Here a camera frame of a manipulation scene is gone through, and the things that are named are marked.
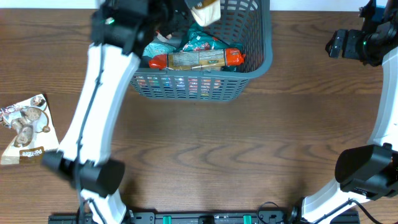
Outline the light blue wipes packet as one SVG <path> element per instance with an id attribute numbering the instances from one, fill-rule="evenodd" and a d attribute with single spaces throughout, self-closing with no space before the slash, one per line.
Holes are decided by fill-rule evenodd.
<path id="1" fill-rule="evenodd" d="M 176 51 L 176 47 L 163 42 L 151 42 L 144 49 L 143 57 L 154 58 L 156 55 L 169 54 Z"/>

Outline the Pantree snack pouch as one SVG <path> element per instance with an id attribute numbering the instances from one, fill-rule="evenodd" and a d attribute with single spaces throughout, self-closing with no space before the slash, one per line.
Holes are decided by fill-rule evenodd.
<path id="1" fill-rule="evenodd" d="M 221 19 L 221 1 L 204 0 L 190 9 L 199 26 L 206 27 Z"/>
<path id="2" fill-rule="evenodd" d="M 1 156 L 2 165 L 40 162 L 46 151 L 59 146 L 43 94 L 1 108 L 1 124 L 17 133 Z"/>

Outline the green Nescafe coffee bag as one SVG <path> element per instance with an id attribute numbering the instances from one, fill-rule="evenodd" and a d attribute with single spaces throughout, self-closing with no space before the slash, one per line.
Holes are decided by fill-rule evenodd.
<path id="1" fill-rule="evenodd" d="M 190 26 L 186 36 L 182 39 L 179 48 L 175 52 L 192 52 L 201 50 L 224 50 L 229 49 L 229 53 L 233 56 L 233 63 L 227 65 L 219 65 L 217 67 L 205 68 L 205 70 L 236 72 L 237 66 L 244 63 L 245 54 L 242 53 L 243 46 L 239 43 L 226 44 L 222 40 L 207 34 L 203 28 L 197 23 Z"/>

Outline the red orange biscuit pack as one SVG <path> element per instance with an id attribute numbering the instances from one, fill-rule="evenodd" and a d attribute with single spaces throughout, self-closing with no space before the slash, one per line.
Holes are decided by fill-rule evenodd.
<path id="1" fill-rule="evenodd" d="M 246 55 L 239 49 L 201 50 L 156 55 L 150 68 L 159 70 L 221 70 L 244 63 Z"/>

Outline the Kleenex tissue multipack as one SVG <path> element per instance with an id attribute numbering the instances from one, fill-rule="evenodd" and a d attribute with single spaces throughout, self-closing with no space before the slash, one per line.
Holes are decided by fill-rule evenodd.
<path id="1" fill-rule="evenodd" d="M 219 91 L 223 80 L 134 75 L 131 84 L 142 95 L 154 98 L 207 98 L 211 90 Z"/>

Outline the grey plastic basket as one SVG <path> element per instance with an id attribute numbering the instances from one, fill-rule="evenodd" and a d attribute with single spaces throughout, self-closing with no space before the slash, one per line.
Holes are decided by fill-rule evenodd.
<path id="1" fill-rule="evenodd" d="M 228 45 L 239 43 L 243 46 L 242 53 L 246 57 L 236 72 L 151 69 L 148 60 L 143 58 L 139 70 L 134 75 L 223 80 L 221 90 L 211 90 L 207 98 L 162 99 L 230 101 L 240 95 L 250 80 L 262 76 L 270 68 L 273 53 L 269 0 L 221 0 L 221 19 L 204 27 L 203 30 Z"/>

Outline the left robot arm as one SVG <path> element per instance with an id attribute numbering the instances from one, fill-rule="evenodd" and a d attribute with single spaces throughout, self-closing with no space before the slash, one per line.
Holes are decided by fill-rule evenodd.
<path id="1" fill-rule="evenodd" d="M 77 191 L 74 223 L 89 207 L 95 223 L 129 223 L 119 186 L 125 165 L 113 160 L 111 141 L 124 95 L 158 28 L 188 14 L 193 1 L 100 1 L 91 16 L 86 78 L 71 125 L 42 164 Z"/>

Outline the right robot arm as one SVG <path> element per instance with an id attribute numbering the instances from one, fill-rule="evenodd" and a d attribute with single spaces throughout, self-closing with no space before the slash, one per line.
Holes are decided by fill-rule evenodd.
<path id="1" fill-rule="evenodd" d="M 285 223 L 331 223 L 353 206 L 397 195 L 397 0 L 369 1 L 359 8 L 360 30 L 339 29 L 326 44 L 331 58 L 382 67 L 382 92 L 373 131 L 365 146 L 344 150 L 333 178 L 301 198 Z"/>

